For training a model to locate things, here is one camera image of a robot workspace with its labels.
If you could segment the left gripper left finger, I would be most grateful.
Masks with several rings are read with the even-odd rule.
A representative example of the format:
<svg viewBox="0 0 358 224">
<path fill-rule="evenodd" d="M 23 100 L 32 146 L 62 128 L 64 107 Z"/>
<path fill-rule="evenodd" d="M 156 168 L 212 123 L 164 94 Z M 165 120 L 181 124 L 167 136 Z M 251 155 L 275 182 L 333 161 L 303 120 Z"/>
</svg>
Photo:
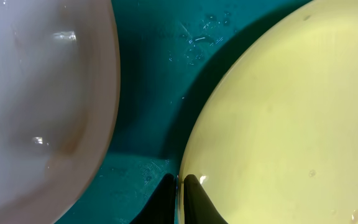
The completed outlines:
<svg viewBox="0 0 358 224">
<path fill-rule="evenodd" d="M 130 224 L 174 224 L 177 181 L 165 174 L 149 200 Z"/>
</svg>

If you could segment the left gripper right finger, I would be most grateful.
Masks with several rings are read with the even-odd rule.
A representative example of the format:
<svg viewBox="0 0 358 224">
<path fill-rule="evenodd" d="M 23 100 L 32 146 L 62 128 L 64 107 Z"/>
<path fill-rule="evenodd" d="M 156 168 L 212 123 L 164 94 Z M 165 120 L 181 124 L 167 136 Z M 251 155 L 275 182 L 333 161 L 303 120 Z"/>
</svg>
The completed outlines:
<svg viewBox="0 0 358 224">
<path fill-rule="evenodd" d="M 185 224 L 227 224 L 193 174 L 184 179 L 183 205 Z"/>
</svg>

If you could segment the yellow green plate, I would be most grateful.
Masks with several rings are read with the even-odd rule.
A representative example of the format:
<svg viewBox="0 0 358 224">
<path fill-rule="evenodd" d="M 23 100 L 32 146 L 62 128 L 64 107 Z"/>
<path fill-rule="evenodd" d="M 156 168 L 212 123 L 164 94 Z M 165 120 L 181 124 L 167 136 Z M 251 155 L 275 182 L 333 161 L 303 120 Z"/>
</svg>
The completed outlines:
<svg viewBox="0 0 358 224">
<path fill-rule="evenodd" d="M 358 223 L 358 0 L 311 1 L 209 97 L 179 178 L 228 223 Z"/>
</svg>

